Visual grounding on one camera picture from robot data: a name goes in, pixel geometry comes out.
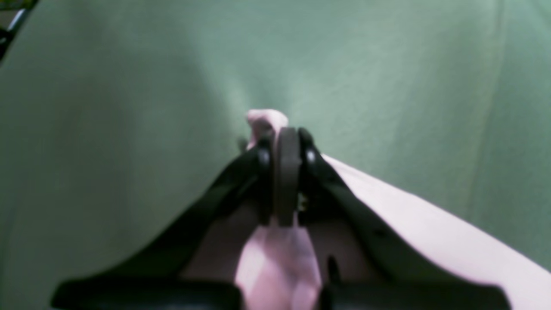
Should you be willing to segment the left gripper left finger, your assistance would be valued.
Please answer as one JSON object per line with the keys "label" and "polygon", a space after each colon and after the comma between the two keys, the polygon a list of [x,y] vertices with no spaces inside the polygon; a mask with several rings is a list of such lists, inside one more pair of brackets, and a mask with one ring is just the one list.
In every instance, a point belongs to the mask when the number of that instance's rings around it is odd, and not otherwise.
{"label": "left gripper left finger", "polygon": [[96,275],[61,283],[53,310],[244,310],[235,282],[257,228],[288,223],[279,207],[285,132],[262,135],[149,245]]}

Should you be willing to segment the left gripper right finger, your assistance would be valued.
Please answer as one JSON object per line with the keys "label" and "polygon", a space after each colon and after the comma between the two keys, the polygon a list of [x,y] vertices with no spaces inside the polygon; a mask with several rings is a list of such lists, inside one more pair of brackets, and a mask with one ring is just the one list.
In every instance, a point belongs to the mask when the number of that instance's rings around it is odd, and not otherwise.
{"label": "left gripper right finger", "polygon": [[322,276],[320,310],[509,310],[496,285],[437,266],[361,202],[304,128],[287,128],[287,201]]}

